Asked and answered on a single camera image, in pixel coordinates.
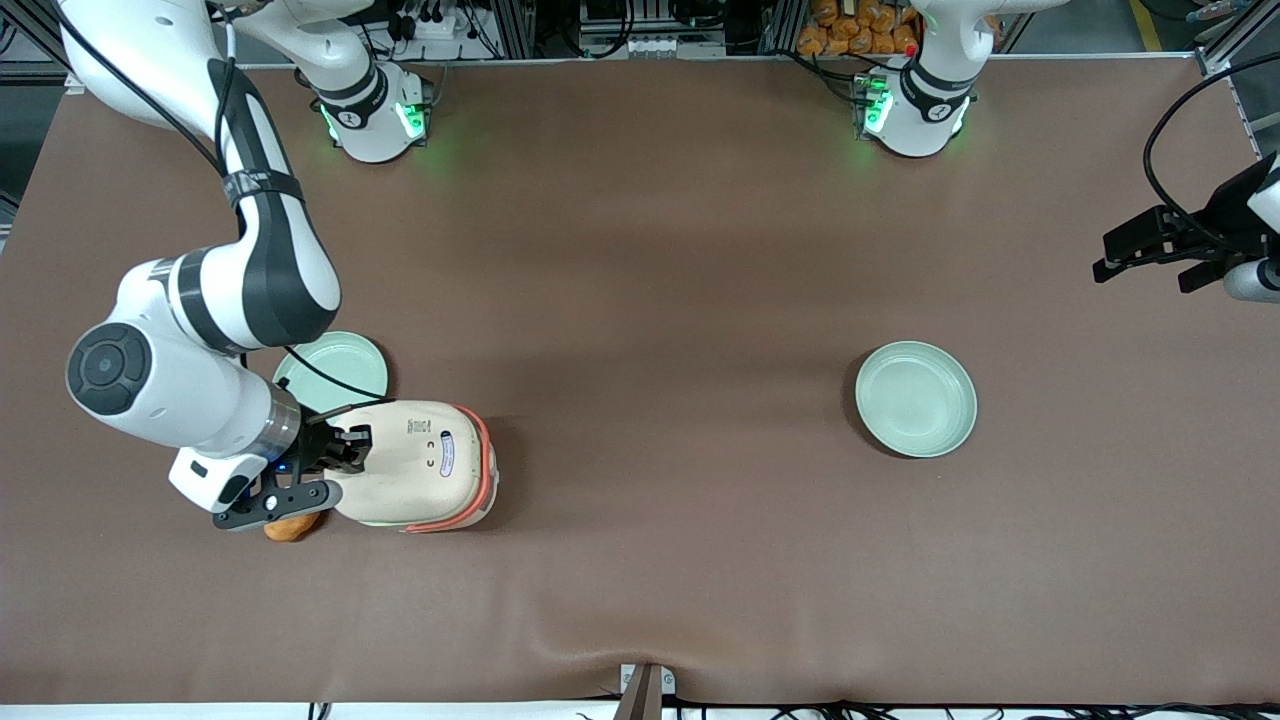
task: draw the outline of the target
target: yellow floor line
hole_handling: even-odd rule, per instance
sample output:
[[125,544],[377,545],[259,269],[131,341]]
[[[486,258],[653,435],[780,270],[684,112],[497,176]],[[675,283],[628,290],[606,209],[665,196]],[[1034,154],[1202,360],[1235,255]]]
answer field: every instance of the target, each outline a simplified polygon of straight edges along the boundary
[[1147,53],[1162,51],[1165,47],[1160,45],[1160,36],[1156,35],[1156,23],[1151,20],[1151,13],[1138,0],[1129,0],[1129,9],[1133,10],[1133,19],[1138,23],[1142,46],[1147,49]]

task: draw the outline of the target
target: plate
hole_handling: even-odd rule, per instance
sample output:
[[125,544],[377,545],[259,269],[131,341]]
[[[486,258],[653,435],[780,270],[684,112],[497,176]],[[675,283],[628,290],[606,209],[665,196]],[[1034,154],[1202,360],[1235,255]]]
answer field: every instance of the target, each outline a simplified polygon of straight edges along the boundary
[[891,342],[858,370],[858,414],[886,447],[937,457],[960,447],[978,420],[978,392],[960,363],[927,342]]
[[[328,332],[315,342],[296,346],[293,351],[349,386],[387,395],[387,359],[378,346],[356,333]],[[371,400],[316,375],[292,355],[287,355],[275,369],[275,382],[282,378],[289,378],[289,393],[316,413]]]

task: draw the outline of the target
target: orange rim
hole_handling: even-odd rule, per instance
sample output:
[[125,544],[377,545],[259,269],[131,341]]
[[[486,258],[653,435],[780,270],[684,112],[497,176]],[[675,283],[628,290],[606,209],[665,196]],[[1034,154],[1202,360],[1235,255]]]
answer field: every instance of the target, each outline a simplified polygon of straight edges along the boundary
[[493,477],[489,473],[489,427],[484,424],[480,415],[476,415],[470,409],[461,405],[454,405],[454,407],[470,418],[471,421],[480,429],[480,492],[476,493],[475,498],[462,512],[454,515],[453,518],[449,518],[448,520],[436,520],[434,523],[416,523],[413,525],[406,525],[401,532],[434,533],[457,527],[479,512],[480,509],[484,507],[484,503],[489,500],[489,493],[493,492]]

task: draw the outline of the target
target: table surface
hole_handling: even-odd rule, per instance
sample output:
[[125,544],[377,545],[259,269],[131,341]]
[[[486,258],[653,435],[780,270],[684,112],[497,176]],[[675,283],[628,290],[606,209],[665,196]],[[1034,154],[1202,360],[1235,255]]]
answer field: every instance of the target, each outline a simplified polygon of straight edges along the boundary
[[[992,63],[905,160],[790,63],[465,68],[429,147],[369,167],[257,76],[334,327],[488,418],[503,471],[472,529],[291,546],[214,530],[68,397],[124,270],[236,224],[175,133],[64,100],[0,260],[0,700],[581,697],[640,659],[712,702],[1274,700],[1280,316],[1089,272],[1197,78]],[[1156,161],[1193,206],[1252,161],[1225,88]],[[977,384],[950,456],[856,419],[902,338]]]

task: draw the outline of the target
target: white cable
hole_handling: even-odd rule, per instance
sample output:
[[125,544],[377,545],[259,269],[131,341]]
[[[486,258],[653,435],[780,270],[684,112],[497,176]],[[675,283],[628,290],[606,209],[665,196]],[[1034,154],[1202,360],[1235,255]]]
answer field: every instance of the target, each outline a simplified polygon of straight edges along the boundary
[[236,23],[228,17],[223,23],[227,27],[227,59],[236,59]]

